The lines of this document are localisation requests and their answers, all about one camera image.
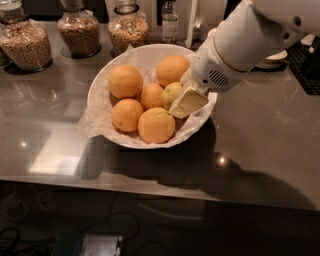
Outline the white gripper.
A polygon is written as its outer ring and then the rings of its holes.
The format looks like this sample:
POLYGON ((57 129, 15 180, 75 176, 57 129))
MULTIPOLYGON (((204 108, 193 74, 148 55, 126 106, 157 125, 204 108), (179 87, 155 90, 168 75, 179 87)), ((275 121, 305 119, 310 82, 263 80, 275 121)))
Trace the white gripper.
POLYGON ((180 79, 183 85, 192 85, 196 90, 191 86, 184 89, 172 103, 169 112, 176 118, 186 118, 209 102, 208 98, 199 92, 224 93, 247 75, 247 71, 235 70, 222 60, 216 50, 214 36, 210 35, 194 53, 191 66, 180 79))

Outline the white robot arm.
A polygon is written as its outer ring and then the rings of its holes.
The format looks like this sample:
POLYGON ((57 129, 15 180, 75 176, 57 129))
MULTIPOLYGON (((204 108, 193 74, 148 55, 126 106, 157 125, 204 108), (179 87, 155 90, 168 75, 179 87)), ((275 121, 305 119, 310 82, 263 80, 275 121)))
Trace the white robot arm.
POLYGON ((320 0, 242 0, 194 54, 169 113, 188 116, 208 92, 230 90, 263 59, 319 33, 320 0))

